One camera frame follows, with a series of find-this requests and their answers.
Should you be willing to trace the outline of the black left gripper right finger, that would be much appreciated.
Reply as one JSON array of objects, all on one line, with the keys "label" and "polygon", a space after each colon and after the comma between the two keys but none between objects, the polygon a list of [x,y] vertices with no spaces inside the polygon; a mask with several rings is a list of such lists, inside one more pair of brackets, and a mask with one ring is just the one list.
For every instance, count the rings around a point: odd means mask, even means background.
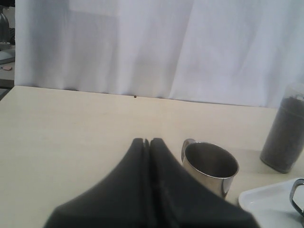
[{"label": "black left gripper right finger", "polygon": [[152,201],[158,228],[257,228],[250,213],[196,181],[163,139],[150,143]]}]

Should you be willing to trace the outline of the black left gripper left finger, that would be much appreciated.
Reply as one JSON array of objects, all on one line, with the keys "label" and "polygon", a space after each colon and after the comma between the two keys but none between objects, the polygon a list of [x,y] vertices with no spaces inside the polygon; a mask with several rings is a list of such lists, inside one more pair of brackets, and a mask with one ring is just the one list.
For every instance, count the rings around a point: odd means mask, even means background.
[{"label": "black left gripper left finger", "polygon": [[119,164],[91,189],[54,209],[46,228],[148,228],[149,142],[135,138]]}]

